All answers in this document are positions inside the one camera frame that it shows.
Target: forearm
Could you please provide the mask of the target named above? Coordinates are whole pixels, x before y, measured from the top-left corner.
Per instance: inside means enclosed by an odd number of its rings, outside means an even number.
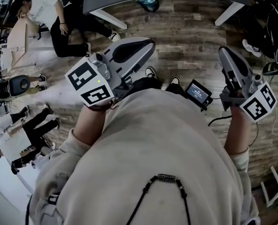
[[[229,155],[237,155],[248,149],[251,121],[238,107],[232,108],[232,115],[224,148]]]
[[[40,26],[34,23],[28,16],[25,17],[27,25],[30,27],[30,30],[33,33],[38,33],[40,30]]]
[[[58,0],[58,1],[55,3],[54,6],[55,6],[56,13],[57,13],[58,16],[59,16],[60,23],[65,23],[63,4],[61,3],[60,0]]]
[[[73,130],[73,135],[79,141],[92,146],[101,136],[105,118],[105,112],[94,112],[83,106]]]

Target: black cable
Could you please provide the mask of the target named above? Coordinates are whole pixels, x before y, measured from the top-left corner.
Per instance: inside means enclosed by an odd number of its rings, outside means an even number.
[[[271,79],[270,79],[270,81],[269,81],[269,85],[271,85],[271,81],[272,81],[272,79],[274,78],[274,76],[275,76],[275,75],[273,75],[273,76],[271,77]]]
[[[257,126],[257,135],[256,135],[255,139],[253,140],[253,142],[249,146],[252,146],[254,144],[254,142],[256,141],[257,137],[258,137],[258,133],[259,133],[258,122],[256,122],[256,126]]]
[[[231,117],[232,117],[232,115],[227,116],[227,117],[215,118],[208,124],[208,126],[210,126],[214,121],[221,120],[221,119],[227,119],[227,118],[231,118]]]

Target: white sneaker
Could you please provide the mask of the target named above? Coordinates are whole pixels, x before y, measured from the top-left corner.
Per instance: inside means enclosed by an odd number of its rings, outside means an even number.
[[[262,53],[259,52],[259,48],[253,47],[252,45],[248,44],[246,39],[242,40],[242,45],[248,52],[252,53],[255,57],[261,57]]]
[[[88,46],[88,51],[86,52],[86,55],[91,56],[92,55],[92,52],[91,52],[91,43],[86,43],[86,44]]]
[[[108,37],[110,40],[112,40],[112,42],[116,42],[118,40],[121,39],[120,35],[118,32],[115,32],[114,30],[112,30],[112,34],[110,37]]]
[[[156,71],[153,67],[147,67],[145,69],[145,76],[150,78],[154,77],[155,79],[157,79]]]
[[[172,77],[169,84],[172,84],[172,83],[180,85],[181,84],[180,78],[177,76]]]

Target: sneaker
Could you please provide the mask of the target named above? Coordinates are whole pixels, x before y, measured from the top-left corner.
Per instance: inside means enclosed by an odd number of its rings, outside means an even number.
[[[53,113],[54,113],[53,110],[50,108],[50,105],[49,105],[48,103],[45,103],[45,104],[44,104],[44,108],[47,108],[47,109],[49,110],[49,113],[50,113],[50,114],[53,114]]]
[[[181,81],[180,78],[177,76],[172,77],[172,79],[170,80],[169,84],[177,84],[177,85],[181,85]]]
[[[261,57],[262,53],[260,52],[260,49],[248,44],[246,39],[242,40],[242,45],[248,52],[252,53],[255,57],[258,57],[258,58]]]
[[[39,91],[44,91],[47,89],[47,86],[37,86],[39,88]]]
[[[43,73],[39,74],[39,78],[41,78],[40,82],[46,82],[47,81],[47,78],[46,78],[46,76]]]
[[[146,77],[154,77],[155,79],[157,79],[156,71],[154,70],[153,67],[147,67],[145,69],[145,76]]]
[[[91,56],[92,55],[92,52],[91,52],[91,43],[85,43],[85,46],[87,48],[86,55]]]
[[[115,32],[114,30],[112,30],[112,34],[110,37],[108,37],[110,40],[112,40],[112,42],[116,42],[118,40],[121,39],[120,35],[118,34],[118,32]]]
[[[59,129],[59,128],[60,128],[60,119],[59,119],[59,118],[56,118],[55,120],[56,120],[57,123],[58,123],[58,125],[55,127],[55,129]]]

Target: wooden floor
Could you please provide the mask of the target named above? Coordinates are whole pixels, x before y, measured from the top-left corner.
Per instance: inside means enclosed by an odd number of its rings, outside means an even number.
[[[244,33],[236,17],[229,19],[220,27],[214,25],[215,19],[230,5],[229,2],[221,0],[160,0],[160,4],[156,13],[147,13],[133,1],[105,9],[128,24],[128,30],[118,30],[123,38],[148,37],[156,43],[155,53],[134,78],[143,76],[146,66],[153,66],[157,70],[158,76],[166,84],[173,75],[180,77],[184,87],[195,79],[213,92],[213,98],[218,98],[225,86],[218,57],[218,48],[222,45],[228,45],[241,53],[246,57],[254,72],[261,72],[265,59],[264,57],[257,59],[244,50],[241,43]],[[50,43],[49,33],[45,32],[44,36],[43,39]],[[88,33],[87,36],[92,43],[93,51],[103,50],[110,44],[107,38],[99,34]],[[71,42],[77,42],[79,38],[78,32],[75,32]],[[59,59],[54,52],[42,52],[39,55],[29,54],[20,64],[20,68],[10,72],[10,75],[38,75],[39,72],[47,75],[47,85],[50,87],[48,90],[16,99],[13,101],[13,105],[14,110],[18,110],[29,104],[33,116],[43,108],[44,102],[49,102],[54,110],[54,115],[58,116],[62,122],[59,130],[47,135],[57,146],[67,138],[68,131],[75,125],[81,108],[81,103],[67,88],[63,80],[64,74],[78,59]],[[28,66],[32,62],[36,62],[35,67]],[[278,99],[278,76],[274,77],[271,86]],[[208,107],[208,111],[203,114],[207,121],[226,115],[220,100],[214,100],[213,104]],[[271,165],[274,165],[278,171],[278,135],[273,135],[271,132],[275,117],[276,111],[258,123],[258,137],[250,147],[249,175],[252,187],[259,186],[262,180],[272,178]],[[221,120],[211,126],[222,143],[225,141],[229,124],[230,120]],[[278,118],[274,133],[278,134]],[[251,143],[256,135],[257,127],[253,125]]]

